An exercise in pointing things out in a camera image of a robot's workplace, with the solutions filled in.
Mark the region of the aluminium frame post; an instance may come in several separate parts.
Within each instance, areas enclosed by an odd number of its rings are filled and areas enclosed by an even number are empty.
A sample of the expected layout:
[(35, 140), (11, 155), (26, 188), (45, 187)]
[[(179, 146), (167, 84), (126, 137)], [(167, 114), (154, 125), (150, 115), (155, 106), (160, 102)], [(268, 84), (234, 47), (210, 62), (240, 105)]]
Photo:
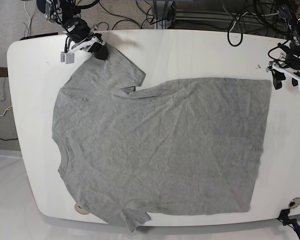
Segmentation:
[(151, 25), (156, 30), (169, 29), (173, 24), (176, 11), (173, 0), (150, 0), (150, 9), (152, 10)]

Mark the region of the beige table grommet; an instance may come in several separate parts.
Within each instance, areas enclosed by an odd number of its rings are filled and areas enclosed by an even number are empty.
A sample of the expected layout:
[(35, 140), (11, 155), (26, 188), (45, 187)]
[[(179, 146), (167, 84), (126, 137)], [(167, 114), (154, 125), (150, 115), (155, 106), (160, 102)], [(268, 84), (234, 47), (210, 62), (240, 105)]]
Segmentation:
[(77, 203), (74, 205), (74, 209), (77, 213), (81, 214), (81, 215), (88, 215), (89, 212), (83, 208), (81, 208)]

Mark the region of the grey t-shirt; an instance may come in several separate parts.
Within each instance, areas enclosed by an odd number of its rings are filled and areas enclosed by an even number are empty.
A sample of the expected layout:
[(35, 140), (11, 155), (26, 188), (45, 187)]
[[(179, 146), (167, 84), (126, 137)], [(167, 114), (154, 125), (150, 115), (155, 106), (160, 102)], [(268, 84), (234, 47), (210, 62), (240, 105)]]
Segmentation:
[(74, 201), (133, 231), (151, 213), (245, 213), (263, 154), (272, 84), (145, 73), (116, 48), (90, 57), (59, 90), (52, 138)]

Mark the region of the silver table grommet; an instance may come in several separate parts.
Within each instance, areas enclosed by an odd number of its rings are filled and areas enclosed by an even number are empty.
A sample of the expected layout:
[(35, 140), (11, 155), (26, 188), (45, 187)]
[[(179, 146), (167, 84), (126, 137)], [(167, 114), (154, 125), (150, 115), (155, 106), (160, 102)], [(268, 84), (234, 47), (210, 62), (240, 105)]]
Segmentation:
[(295, 208), (297, 208), (299, 205), (300, 205), (300, 197), (295, 197), (295, 198), (293, 198), (293, 199), (289, 202), (288, 207), (289, 207), (290, 209), (295, 209)]

